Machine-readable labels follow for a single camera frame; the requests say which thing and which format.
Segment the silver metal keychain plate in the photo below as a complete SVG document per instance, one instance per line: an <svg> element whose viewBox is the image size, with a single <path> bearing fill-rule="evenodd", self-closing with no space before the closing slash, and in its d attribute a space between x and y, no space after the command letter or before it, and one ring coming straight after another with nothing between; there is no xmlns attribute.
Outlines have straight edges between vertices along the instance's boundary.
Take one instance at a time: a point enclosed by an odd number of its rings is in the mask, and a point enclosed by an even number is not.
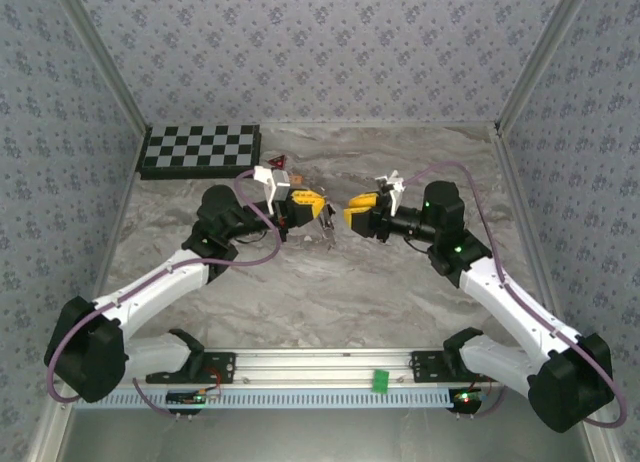
<svg viewBox="0 0 640 462"><path fill-rule="evenodd" d="M326 241L328 248L335 247L335 226L333 222L334 215L335 210L329 202L326 202L318 217L318 221L323 232L323 239Z"/></svg>

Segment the black grey checkerboard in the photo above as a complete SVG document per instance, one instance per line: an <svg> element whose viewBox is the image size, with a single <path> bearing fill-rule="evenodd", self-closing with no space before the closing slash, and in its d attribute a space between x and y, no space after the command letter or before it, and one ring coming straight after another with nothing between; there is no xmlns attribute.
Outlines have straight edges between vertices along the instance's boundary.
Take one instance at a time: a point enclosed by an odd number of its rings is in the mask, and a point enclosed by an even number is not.
<svg viewBox="0 0 640 462"><path fill-rule="evenodd" d="M143 180L226 179L260 155L259 125L157 125L146 131L136 170Z"/></svg>

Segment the left circuit board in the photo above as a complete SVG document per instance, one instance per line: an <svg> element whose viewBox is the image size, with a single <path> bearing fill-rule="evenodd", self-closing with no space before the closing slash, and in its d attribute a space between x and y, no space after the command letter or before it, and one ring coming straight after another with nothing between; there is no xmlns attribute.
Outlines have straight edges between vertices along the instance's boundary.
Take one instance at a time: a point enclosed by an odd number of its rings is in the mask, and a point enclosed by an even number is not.
<svg viewBox="0 0 640 462"><path fill-rule="evenodd" d="M206 392L201 390L169 390L165 396L167 405L204 406L206 402Z"/></svg>

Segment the grey metal sheet panel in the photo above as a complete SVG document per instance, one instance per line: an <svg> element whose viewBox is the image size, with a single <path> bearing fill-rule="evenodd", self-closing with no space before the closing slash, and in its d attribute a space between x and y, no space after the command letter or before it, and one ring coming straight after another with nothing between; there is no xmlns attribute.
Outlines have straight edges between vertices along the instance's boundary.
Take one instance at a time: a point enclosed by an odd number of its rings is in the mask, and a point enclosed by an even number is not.
<svg viewBox="0 0 640 462"><path fill-rule="evenodd" d="M57 462L594 462L582 430L556 434L507 401L458 420L436 409L230 410L171 421L78 411Z"/></svg>

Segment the aluminium side rail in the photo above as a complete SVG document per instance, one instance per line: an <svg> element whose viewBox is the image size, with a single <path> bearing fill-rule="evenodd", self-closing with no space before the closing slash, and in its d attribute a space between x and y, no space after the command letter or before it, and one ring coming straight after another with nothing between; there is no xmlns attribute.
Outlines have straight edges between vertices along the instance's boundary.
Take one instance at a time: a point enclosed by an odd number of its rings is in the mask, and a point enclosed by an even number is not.
<svg viewBox="0 0 640 462"><path fill-rule="evenodd" d="M491 140L497 164L502 172L505 188L514 209L516 227L522 243L529 272L535 285L539 301L553 314L564 318L564 310L553 286L551 271L547 263L527 197L519 179L515 160L509 144L498 129L493 129Z"/></svg>
<svg viewBox="0 0 640 462"><path fill-rule="evenodd" d="M141 156L148 132L149 132L149 128L145 128L143 130L139 143L136 147L136 151L134 153L133 161L129 167L129 171L127 173L126 183L124 187L124 192L117 206L114 226L109 235L109 239L105 249L105 254L97 273L96 282L91 291L92 299L98 297L101 294L101 291L103 290L107 282L110 266L118 245L121 229L126 216L127 207L130 202L133 186L135 184L137 166L140 160L140 156Z"/></svg>

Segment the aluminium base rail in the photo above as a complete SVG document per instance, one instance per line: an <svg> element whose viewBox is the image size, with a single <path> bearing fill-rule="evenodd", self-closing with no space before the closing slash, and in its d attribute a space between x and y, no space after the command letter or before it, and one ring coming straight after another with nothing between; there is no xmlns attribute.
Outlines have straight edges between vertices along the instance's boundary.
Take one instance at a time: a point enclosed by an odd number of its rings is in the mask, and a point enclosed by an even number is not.
<svg viewBox="0 0 640 462"><path fill-rule="evenodd" d="M373 372L383 369L390 372L392 388L416 385L462 387L471 383L416 383L409 367L413 351L437 351L433 349L209 349L207 352L234 352L236 371L231 384L224 388L366 388L372 386ZM527 375L532 372L531 363L522 350L500 345L472 347L465 356L464 365L477 374L473 382L498 385L514 382L518 388L527 385ZM133 368L122 381L120 388L130 387L133 380L141 386L153 388L175 386L194 388L210 385L148 384L147 375L178 369L176 357L161 362L158 355L145 361L141 355L133 357Z"/></svg>

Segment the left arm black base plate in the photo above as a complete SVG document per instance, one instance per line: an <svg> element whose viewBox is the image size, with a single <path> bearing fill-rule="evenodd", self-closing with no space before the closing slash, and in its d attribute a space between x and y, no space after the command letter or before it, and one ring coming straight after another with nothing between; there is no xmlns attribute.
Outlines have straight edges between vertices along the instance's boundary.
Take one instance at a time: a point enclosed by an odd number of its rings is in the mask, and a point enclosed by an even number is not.
<svg viewBox="0 0 640 462"><path fill-rule="evenodd" d="M234 352L201 352L191 354L180 369L147 375L148 384L231 384L236 371Z"/></svg>

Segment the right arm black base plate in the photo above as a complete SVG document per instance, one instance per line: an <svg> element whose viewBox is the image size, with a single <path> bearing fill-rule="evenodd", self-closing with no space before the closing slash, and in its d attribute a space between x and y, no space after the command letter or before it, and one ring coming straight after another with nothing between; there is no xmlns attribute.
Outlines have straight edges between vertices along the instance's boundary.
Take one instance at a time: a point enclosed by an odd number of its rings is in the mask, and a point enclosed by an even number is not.
<svg viewBox="0 0 640 462"><path fill-rule="evenodd" d="M448 351L413 351L409 367L416 383L471 383L477 374L471 372L459 355Z"/></svg>

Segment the aluminium frame post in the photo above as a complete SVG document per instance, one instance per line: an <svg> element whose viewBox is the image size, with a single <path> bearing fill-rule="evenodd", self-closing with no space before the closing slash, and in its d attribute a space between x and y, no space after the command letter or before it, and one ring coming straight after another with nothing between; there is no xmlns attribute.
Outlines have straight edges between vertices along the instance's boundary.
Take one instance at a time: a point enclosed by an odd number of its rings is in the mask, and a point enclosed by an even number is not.
<svg viewBox="0 0 640 462"><path fill-rule="evenodd" d="M58 0L58 2L129 125L138 135L143 135L147 127L144 116L82 1Z"/></svg>
<svg viewBox="0 0 640 462"><path fill-rule="evenodd" d="M496 119L499 136L506 136L512 129L584 2L558 0Z"/></svg>

